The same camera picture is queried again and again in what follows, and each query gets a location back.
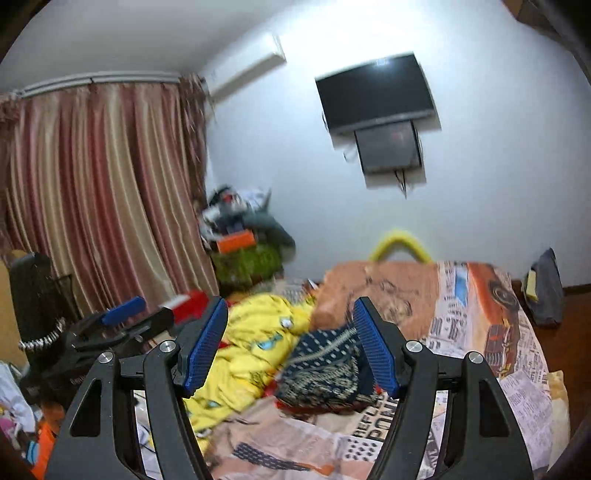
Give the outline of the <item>red and beige striped curtain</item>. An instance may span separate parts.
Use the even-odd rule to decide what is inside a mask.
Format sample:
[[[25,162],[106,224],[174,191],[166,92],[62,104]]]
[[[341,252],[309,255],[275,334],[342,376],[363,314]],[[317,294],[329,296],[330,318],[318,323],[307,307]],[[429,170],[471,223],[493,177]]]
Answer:
[[[48,256],[84,313],[217,294],[198,229],[204,107],[195,76],[3,96],[2,252]]]

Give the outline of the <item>dark blue bag with yellow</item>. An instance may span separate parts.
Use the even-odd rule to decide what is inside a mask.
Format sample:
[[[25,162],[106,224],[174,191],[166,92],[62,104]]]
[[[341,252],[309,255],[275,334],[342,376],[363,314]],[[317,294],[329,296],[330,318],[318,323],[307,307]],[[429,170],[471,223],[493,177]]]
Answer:
[[[552,248],[548,248],[530,267],[523,293],[537,326],[558,328],[562,324],[564,291]]]

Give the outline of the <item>yellow curved headboard tube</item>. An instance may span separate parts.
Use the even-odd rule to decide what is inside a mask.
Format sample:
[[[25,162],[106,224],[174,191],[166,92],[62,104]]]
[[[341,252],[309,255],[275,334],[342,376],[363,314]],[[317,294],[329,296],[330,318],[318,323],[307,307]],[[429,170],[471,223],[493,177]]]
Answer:
[[[417,262],[422,264],[433,263],[432,256],[424,245],[411,233],[405,230],[393,230],[379,241],[376,248],[370,253],[369,260],[380,262],[394,252],[394,250],[406,250]]]

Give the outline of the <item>grey garment on pile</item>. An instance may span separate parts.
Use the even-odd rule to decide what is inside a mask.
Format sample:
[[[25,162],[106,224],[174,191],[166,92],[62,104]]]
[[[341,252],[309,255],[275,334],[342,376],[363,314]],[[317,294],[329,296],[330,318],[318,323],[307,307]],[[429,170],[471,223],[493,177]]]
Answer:
[[[252,231],[259,244],[269,244],[276,249],[294,249],[294,238],[283,229],[276,219],[264,212],[253,212],[242,217],[242,224]]]

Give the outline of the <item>small black wall monitor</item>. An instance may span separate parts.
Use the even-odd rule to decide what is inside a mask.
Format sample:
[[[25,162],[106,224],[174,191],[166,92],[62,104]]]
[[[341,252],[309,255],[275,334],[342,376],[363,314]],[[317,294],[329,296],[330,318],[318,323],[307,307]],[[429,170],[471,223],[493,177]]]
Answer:
[[[422,166],[419,137],[412,121],[356,130],[355,139],[365,175],[416,170]]]

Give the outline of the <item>printed newspaper pattern bedspread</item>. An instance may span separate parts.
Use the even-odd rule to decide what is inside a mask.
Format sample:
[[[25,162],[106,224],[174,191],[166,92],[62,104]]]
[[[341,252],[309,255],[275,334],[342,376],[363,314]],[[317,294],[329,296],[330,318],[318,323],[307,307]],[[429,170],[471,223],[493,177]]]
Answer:
[[[535,477],[543,476],[570,436],[568,396],[551,372],[509,276],[483,263],[349,262],[321,286],[271,282],[256,294],[314,306],[308,332],[353,322],[353,304],[370,298],[382,318],[431,351],[461,358],[480,352],[517,419]],[[384,390],[374,406],[305,419],[280,412],[273,397],[283,368],[263,396],[214,428],[204,459],[215,479],[365,479],[374,467],[398,402]]]

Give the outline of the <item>wooden wardrobe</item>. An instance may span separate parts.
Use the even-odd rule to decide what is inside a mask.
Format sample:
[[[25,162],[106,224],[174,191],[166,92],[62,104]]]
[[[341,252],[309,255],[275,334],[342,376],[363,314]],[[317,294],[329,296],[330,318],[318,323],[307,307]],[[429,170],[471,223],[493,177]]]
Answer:
[[[557,1],[503,0],[502,3],[518,22],[555,40],[577,39],[577,32],[572,21],[561,10]]]

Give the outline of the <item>pile of clutter on cabinet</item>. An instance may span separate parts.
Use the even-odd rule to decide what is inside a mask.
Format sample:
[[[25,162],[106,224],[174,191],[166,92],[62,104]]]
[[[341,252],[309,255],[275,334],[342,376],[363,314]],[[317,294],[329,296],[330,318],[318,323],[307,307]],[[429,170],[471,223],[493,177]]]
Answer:
[[[245,228],[242,217],[246,214],[266,211],[270,194],[270,188],[235,189],[229,185],[215,190],[198,216],[205,250],[216,252],[218,240],[242,231]]]

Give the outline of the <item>large black wall television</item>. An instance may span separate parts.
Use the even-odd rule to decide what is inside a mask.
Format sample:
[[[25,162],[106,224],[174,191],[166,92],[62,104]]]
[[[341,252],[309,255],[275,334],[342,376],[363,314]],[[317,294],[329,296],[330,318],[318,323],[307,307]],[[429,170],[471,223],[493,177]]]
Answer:
[[[435,114],[423,69],[413,53],[387,57],[315,81],[328,129],[349,133]]]

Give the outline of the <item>yellow cartoon print blanket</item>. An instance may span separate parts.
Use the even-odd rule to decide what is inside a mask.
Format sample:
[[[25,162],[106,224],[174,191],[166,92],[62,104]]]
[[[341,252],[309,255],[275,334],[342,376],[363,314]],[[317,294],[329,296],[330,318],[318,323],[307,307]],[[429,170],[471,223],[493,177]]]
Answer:
[[[211,443],[215,427],[263,396],[298,340],[310,330],[313,310],[307,301],[291,303],[268,293],[229,307],[221,347],[204,385],[184,401],[201,451]]]

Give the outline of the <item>red and white box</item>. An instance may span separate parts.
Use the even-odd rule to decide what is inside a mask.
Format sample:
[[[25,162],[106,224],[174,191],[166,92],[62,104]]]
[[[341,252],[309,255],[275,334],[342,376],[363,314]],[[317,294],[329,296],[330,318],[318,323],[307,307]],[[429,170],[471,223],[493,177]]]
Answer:
[[[191,290],[187,293],[177,295],[159,305],[160,308],[167,308],[173,314],[173,322],[184,323],[188,320],[198,319],[204,313],[209,298],[204,291]]]

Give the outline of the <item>orange shoe box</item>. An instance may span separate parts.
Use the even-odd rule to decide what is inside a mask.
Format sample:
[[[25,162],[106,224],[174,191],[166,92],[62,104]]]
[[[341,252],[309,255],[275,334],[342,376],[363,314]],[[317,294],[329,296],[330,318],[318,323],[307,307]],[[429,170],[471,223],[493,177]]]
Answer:
[[[229,254],[236,250],[255,246],[256,236],[250,230],[242,230],[222,236],[221,239],[217,240],[216,245],[219,253]]]

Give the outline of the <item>green patterned covered cabinet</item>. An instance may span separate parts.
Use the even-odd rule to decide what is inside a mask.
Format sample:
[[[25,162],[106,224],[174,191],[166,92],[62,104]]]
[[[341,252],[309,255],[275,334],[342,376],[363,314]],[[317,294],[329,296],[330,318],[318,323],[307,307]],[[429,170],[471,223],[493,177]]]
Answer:
[[[280,251],[270,244],[257,244],[230,253],[212,253],[216,279],[220,286],[247,289],[269,280],[283,269]]]

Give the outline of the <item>navy patterned hooded sweater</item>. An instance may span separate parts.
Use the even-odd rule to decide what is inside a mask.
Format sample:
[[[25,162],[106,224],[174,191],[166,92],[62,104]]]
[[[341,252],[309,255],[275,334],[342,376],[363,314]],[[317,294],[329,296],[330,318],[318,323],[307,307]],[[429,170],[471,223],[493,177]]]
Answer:
[[[274,397],[288,405],[352,401],[370,396],[376,382],[353,324],[301,336],[277,381]]]

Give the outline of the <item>white wall air conditioner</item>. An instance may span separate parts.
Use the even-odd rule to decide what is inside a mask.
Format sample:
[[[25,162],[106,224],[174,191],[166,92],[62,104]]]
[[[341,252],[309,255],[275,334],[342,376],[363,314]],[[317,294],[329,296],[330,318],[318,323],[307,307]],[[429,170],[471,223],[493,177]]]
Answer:
[[[204,71],[209,99],[222,102],[286,62],[280,40],[270,33],[260,35]]]

